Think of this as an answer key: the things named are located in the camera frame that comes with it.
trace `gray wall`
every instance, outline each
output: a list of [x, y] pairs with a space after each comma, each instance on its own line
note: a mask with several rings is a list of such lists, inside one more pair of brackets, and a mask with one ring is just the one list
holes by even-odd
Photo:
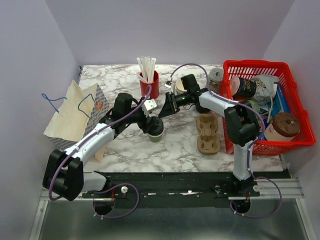
[[260, 59], [294, 0], [46, 0], [81, 64]]
[[296, 0], [264, 54], [264, 59], [289, 64], [303, 107], [308, 111], [317, 143], [286, 154], [299, 177], [313, 228], [320, 239], [320, 2]]
[[28, 239], [53, 145], [43, 136], [79, 68], [43, 0], [0, 3], [0, 233]]

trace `red basket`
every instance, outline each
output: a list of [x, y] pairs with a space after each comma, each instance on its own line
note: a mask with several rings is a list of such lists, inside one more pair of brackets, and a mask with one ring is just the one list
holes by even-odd
[[[260, 156], [276, 156], [293, 149], [311, 146], [316, 143], [315, 135], [309, 122], [309, 115], [303, 109], [300, 98], [297, 93], [297, 83], [295, 82], [289, 66], [284, 62], [271, 62], [264, 60], [227, 60], [223, 64], [223, 81], [220, 95], [232, 99], [230, 92], [230, 79], [233, 76], [239, 76], [245, 79], [251, 79], [253, 76], [268, 74], [277, 76], [282, 85], [285, 98], [290, 107], [290, 111], [295, 115], [301, 125], [300, 133], [292, 141], [258, 141], [253, 147], [253, 154]], [[228, 138], [226, 123], [223, 118], [223, 131], [225, 139], [225, 149], [227, 154], [234, 153], [234, 146]]]

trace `checkered bag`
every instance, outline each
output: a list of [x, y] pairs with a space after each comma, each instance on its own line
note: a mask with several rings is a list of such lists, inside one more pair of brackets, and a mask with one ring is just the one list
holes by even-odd
[[[73, 80], [65, 97], [52, 100], [42, 96], [56, 110], [43, 134], [62, 151], [90, 133], [109, 110], [108, 100], [97, 83], [81, 90]], [[52, 102], [59, 99], [64, 101], [56, 109]]]

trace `marble table top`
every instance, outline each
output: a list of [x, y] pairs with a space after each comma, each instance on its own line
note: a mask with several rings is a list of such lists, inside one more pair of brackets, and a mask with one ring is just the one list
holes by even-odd
[[[159, 73], [160, 95], [156, 99], [159, 109], [152, 113], [157, 116], [165, 102], [164, 82], [177, 65], [156, 65]], [[221, 68], [221, 65], [203, 65], [206, 71]], [[85, 65], [79, 81], [82, 89], [98, 83], [106, 98], [113, 105], [118, 93], [129, 93], [140, 99], [138, 65]], [[203, 70], [196, 66], [179, 69], [173, 81], [194, 74], [201, 88], [206, 86]], [[115, 140], [107, 144], [102, 162], [88, 162], [85, 172], [230, 172], [234, 167], [234, 156], [226, 154], [222, 118], [218, 117], [217, 134], [221, 147], [215, 155], [202, 155], [197, 150], [199, 132], [196, 118], [199, 113], [195, 107], [181, 108], [177, 114], [163, 118], [164, 134], [160, 142], [154, 143], [136, 124], [129, 126]], [[282, 171], [278, 156], [253, 156], [254, 171]]]

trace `blue bag handle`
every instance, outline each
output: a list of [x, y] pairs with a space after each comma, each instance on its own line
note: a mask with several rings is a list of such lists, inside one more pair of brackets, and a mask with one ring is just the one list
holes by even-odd
[[80, 102], [79, 105], [78, 105], [78, 110], [79, 110], [80, 112], [83, 112], [88, 118], [90, 118], [90, 117], [88, 116], [88, 114], [86, 114], [84, 111], [82, 111], [82, 110], [80, 109], [80, 104], [82, 104], [82, 102], [83, 102], [84, 100], [86, 100], [89, 96], [91, 96], [92, 101], [95, 102], [94, 96], [92, 96], [92, 94], [89, 93], [88, 96], [86, 96], [84, 99], [82, 99], [81, 102]]
[[58, 100], [60, 100], [60, 99], [67, 99], [65, 96], [64, 96], [64, 97], [59, 97], [59, 98], [57, 98], [57, 99], [49, 99], [49, 98], [47, 97], [47, 95], [45, 95], [44, 93], [41, 93], [41, 96], [42, 96], [44, 99], [48, 100], [48, 102], [51, 104], [51, 106], [52, 106], [58, 113], [59, 113], [58, 109], [53, 105], [52, 102], [58, 101]]

